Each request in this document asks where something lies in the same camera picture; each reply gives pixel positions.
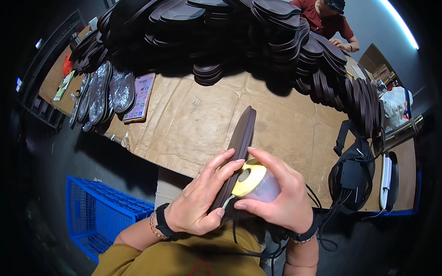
blue basket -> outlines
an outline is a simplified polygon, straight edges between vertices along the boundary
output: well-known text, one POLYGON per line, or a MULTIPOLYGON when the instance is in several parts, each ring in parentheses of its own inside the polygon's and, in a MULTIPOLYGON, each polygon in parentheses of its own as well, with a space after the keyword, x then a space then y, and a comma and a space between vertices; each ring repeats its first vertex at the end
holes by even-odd
POLYGON ((99 181, 68 176, 66 219, 70 238, 98 263, 117 235, 149 217, 154 204, 119 192, 99 181))

man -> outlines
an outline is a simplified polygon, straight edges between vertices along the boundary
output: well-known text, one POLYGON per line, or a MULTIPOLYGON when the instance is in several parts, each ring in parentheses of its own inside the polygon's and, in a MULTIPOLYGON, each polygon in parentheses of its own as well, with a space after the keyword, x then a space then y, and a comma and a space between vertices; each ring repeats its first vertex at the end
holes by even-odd
POLYGON ((359 43, 345 19, 345 0, 293 0, 290 3, 301 8, 301 16, 307 19, 310 30, 321 34, 333 45, 350 53, 359 51, 359 43), (332 38, 336 32, 348 41, 332 38))

smartphone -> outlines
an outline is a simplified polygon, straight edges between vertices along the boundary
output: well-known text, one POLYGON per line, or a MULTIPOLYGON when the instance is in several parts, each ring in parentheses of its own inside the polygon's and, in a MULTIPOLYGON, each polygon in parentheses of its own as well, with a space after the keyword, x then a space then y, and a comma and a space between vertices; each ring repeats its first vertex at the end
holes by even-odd
POLYGON ((134 80, 135 104, 132 109, 123 116, 123 122, 143 121, 147 115, 150 92, 152 91, 155 73, 137 77, 134 80))

woman's right hand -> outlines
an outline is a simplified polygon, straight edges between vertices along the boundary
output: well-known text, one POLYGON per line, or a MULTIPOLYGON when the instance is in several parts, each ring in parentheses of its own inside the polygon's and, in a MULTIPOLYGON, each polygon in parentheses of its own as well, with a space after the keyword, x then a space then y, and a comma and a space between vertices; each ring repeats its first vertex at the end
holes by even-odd
POLYGON ((281 193, 270 203, 253 199, 239 200, 235 208, 246 210, 298 234, 307 232, 313 223, 313 210, 302 174, 266 151, 249 147, 248 152, 278 179, 281 193))

red plastic bag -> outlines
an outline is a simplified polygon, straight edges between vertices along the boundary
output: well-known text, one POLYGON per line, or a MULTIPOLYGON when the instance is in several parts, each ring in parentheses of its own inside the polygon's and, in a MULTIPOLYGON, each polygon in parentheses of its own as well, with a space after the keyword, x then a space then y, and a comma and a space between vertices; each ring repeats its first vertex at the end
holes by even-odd
POLYGON ((69 61, 69 58, 71 55, 65 55, 65 64, 63 65, 63 76, 69 75, 69 73, 72 71, 72 65, 74 65, 73 61, 69 61))

